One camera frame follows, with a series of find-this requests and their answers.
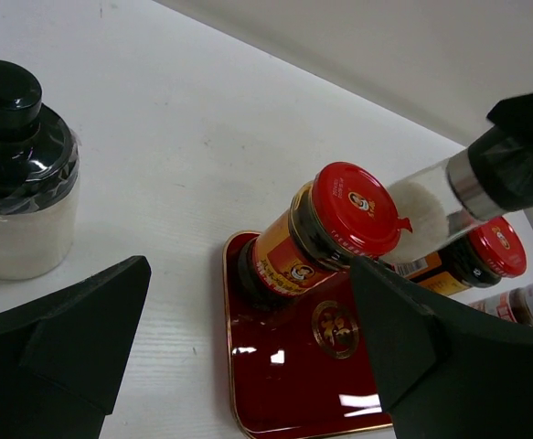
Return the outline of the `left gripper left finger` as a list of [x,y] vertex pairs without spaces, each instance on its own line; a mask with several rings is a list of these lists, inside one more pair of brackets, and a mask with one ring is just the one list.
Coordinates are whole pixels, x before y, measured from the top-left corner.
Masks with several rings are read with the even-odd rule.
[[132,256],[0,313],[0,438],[97,438],[113,412],[151,279]]

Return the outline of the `short red-lid sauce jar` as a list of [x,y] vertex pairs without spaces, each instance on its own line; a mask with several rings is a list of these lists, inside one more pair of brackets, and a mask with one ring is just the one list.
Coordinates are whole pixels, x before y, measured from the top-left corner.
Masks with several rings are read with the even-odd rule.
[[323,167],[290,207],[247,242],[238,258],[244,298],[271,311],[348,271],[357,257],[394,250],[410,220],[368,171],[348,162]]

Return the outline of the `black-cap white bottle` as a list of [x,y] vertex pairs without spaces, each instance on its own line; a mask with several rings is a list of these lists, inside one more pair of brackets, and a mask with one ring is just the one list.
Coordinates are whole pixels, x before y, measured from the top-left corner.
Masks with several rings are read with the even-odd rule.
[[38,79],[0,60],[0,280],[39,277],[67,256],[79,174],[77,138]]

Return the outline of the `tall red-cap sauce bottle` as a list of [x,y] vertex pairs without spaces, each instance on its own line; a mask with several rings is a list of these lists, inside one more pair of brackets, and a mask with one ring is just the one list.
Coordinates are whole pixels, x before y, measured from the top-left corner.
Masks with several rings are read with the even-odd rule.
[[498,217],[437,252],[392,269],[430,291],[450,296],[519,277],[527,269],[527,256],[514,228]]

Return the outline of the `grey-cap white salt shaker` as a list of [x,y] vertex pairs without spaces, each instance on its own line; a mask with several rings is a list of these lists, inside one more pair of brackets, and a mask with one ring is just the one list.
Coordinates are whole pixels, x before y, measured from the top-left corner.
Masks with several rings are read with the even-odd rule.
[[415,262],[509,212],[533,208],[533,135],[489,129],[461,152],[391,184],[411,229],[382,256]]

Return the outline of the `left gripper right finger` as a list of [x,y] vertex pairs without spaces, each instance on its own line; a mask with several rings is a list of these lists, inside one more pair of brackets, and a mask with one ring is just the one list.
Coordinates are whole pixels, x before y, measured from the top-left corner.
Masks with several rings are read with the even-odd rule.
[[533,327],[366,257],[349,270],[382,409],[399,438],[533,438]]

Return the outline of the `silver-lid spice jar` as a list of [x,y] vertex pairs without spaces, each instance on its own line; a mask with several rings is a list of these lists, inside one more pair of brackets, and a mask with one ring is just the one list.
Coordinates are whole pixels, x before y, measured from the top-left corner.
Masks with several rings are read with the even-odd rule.
[[490,316],[533,327],[533,284],[487,297],[469,306]]

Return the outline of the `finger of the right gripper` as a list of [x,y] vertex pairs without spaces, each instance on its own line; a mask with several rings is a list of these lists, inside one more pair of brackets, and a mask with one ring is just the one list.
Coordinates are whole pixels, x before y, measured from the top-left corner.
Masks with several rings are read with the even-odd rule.
[[497,103],[487,119],[503,135],[491,150],[496,177],[515,197],[533,197],[533,92]]

